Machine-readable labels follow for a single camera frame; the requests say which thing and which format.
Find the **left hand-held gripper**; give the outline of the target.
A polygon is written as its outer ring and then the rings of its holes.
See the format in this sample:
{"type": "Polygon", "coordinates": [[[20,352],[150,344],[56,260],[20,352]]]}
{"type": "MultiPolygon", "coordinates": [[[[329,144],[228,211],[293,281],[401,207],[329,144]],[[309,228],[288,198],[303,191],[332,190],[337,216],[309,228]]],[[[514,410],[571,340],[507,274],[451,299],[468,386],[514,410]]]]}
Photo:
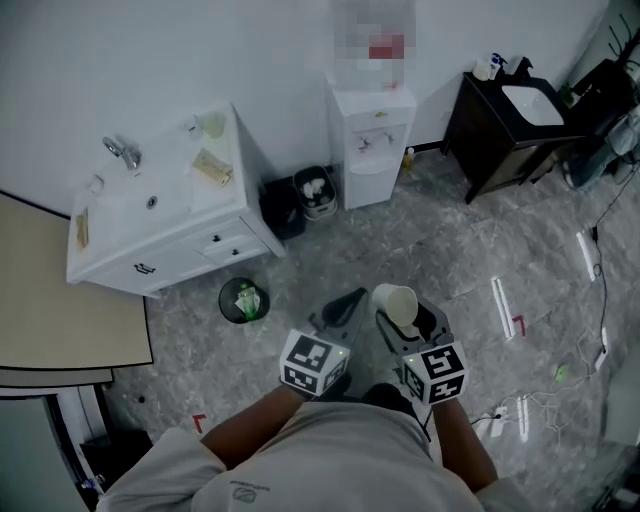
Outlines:
{"type": "Polygon", "coordinates": [[[345,374],[368,305],[366,288],[312,313],[306,331],[289,332],[279,359],[280,380],[306,398],[326,394],[345,374]]]}

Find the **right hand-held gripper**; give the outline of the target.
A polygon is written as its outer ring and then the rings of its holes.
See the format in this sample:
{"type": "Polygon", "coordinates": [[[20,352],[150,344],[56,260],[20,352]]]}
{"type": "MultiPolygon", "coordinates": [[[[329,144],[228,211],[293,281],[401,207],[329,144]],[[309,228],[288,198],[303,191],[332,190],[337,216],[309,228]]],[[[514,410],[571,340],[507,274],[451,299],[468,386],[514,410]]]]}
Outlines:
{"type": "Polygon", "coordinates": [[[466,390],[468,365],[463,347],[454,339],[447,316],[437,306],[429,301],[418,303],[418,330],[414,328],[411,336],[382,310],[375,312],[375,323],[387,348],[396,356],[400,382],[420,403],[433,406],[466,390]]]}

